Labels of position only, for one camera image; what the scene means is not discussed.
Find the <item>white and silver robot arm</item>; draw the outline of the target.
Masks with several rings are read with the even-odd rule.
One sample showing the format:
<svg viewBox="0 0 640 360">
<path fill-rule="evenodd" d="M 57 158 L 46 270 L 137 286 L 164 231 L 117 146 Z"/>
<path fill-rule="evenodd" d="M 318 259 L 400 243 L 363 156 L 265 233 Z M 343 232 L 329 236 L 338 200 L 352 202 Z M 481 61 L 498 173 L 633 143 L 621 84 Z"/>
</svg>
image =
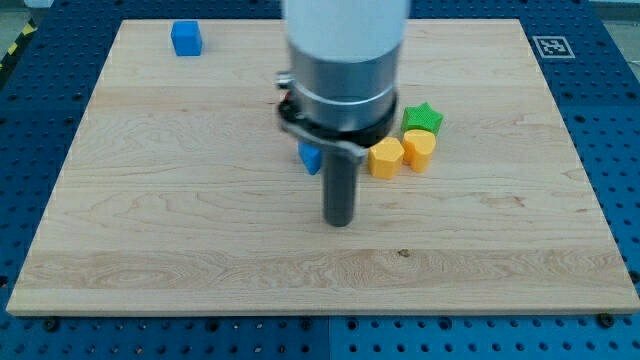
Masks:
<svg viewBox="0 0 640 360">
<path fill-rule="evenodd" d="M 290 68 L 283 130 L 359 163 L 385 137 L 397 104 L 396 69 L 409 0 L 285 0 Z"/>
</svg>

